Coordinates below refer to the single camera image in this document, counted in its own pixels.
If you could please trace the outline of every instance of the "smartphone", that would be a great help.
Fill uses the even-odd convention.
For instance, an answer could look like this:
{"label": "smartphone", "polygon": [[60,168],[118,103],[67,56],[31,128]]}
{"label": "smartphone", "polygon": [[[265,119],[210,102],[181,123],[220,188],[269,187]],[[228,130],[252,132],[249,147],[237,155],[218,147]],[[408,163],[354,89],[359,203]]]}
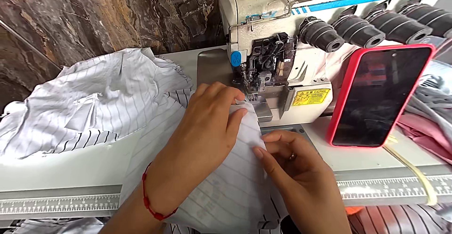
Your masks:
{"label": "smartphone", "polygon": [[433,53],[429,44],[353,52],[326,133],[327,142],[338,147],[383,145]]}

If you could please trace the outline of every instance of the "caution label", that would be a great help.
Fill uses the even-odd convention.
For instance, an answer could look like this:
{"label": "caution label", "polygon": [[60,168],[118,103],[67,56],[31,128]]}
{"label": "caution label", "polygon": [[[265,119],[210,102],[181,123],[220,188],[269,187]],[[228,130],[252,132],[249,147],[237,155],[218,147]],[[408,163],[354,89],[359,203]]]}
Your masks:
{"label": "caution label", "polygon": [[329,88],[298,91],[292,106],[323,103],[330,92]]}

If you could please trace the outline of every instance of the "red string bracelet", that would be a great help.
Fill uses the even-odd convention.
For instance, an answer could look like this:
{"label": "red string bracelet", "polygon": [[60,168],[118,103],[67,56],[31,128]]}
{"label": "red string bracelet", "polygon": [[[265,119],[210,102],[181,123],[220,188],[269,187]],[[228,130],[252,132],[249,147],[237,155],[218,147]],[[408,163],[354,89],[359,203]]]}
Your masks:
{"label": "red string bracelet", "polygon": [[166,218],[172,216],[174,213],[176,213],[177,208],[174,209],[174,211],[173,211],[171,214],[167,215],[167,216],[164,216],[164,215],[162,215],[162,214],[160,214],[160,213],[154,212],[154,210],[152,210],[152,209],[150,208],[149,198],[147,197],[147,194],[146,194],[145,180],[146,180],[146,175],[147,175],[147,169],[149,168],[149,166],[150,166],[151,163],[152,163],[152,162],[150,162],[149,165],[146,167],[146,170],[144,170],[143,176],[141,177],[141,180],[143,181],[143,200],[144,200],[144,206],[149,210],[149,212],[152,214],[152,216],[153,216],[155,219],[161,221],[161,220],[163,220],[163,219],[166,219]]}

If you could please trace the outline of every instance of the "overlock sewing machine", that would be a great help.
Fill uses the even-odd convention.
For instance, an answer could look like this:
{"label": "overlock sewing machine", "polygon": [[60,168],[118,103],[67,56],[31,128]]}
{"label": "overlock sewing machine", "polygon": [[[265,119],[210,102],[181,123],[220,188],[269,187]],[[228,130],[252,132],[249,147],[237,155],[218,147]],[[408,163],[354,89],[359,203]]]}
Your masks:
{"label": "overlock sewing machine", "polygon": [[436,1],[219,0],[231,83],[262,127],[310,123],[334,107],[331,80],[357,48],[451,37]]}

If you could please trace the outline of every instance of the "hand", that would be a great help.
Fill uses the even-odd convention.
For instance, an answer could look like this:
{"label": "hand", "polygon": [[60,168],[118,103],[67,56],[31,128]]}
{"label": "hand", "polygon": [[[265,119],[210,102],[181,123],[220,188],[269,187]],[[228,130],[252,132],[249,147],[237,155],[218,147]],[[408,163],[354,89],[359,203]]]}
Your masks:
{"label": "hand", "polygon": [[146,192],[150,207],[163,215],[177,208],[234,147],[245,108],[229,115],[238,89],[215,82],[201,84],[167,145],[149,166]]}
{"label": "hand", "polygon": [[[268,151],[254,147],[265,172],[302,233],[351,233],[331,168],[302,135],[274,130],[262,136]],[[289,161],[292,153],[296,158]]]}

